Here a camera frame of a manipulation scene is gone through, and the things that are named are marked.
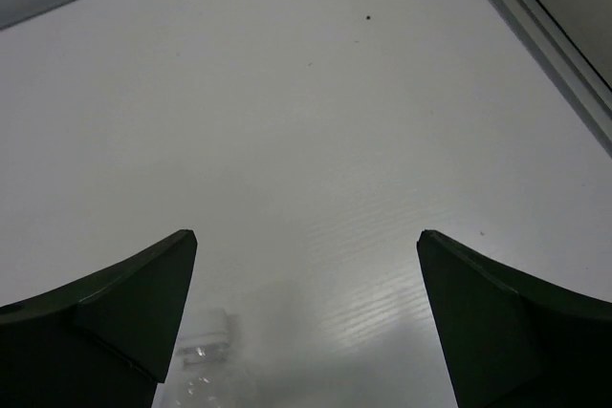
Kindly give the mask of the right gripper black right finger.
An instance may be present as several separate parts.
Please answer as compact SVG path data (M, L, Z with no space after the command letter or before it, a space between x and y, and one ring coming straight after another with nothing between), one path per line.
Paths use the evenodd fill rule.
M608 407L611 305L437 230L417 252L460 407Z

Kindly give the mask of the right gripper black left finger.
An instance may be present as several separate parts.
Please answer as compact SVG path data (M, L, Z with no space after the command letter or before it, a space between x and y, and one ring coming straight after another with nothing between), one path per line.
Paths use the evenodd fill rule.
M167 377L197 252L181 229L1 309L4 407L149 407Z

